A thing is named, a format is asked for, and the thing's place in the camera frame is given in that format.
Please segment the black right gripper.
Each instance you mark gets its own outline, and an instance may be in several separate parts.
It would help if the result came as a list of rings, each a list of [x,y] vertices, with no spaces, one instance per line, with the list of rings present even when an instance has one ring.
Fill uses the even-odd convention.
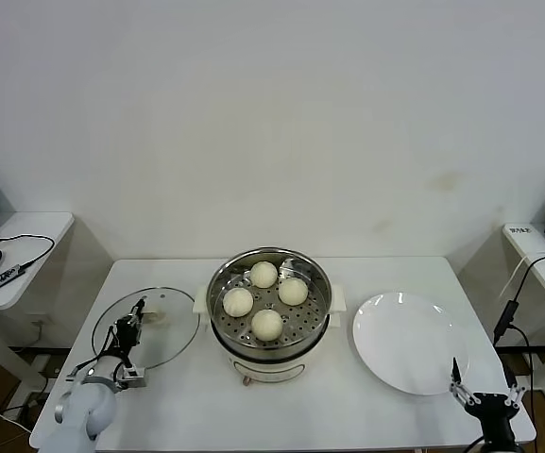
[[[527,391],[518,384],[517,377],[508,365],[502,367],[508,395],[482,394],[472,392],[462,381],[456,358],[452,359],[450,392],[476,418],[482,429],[484,446],[516,446],[516,437],[511,420],[519,412],[522,399]]]

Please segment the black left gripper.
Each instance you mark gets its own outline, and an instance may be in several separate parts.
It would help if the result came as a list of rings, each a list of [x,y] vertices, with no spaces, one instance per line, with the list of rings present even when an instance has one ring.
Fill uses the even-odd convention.
[[[140,343],[141,323],[144,316],[145,299],[141,297],[132,308],[128,318],[129,328],[117,328],[113,335],[113,347],[119,351],[129,352]]]

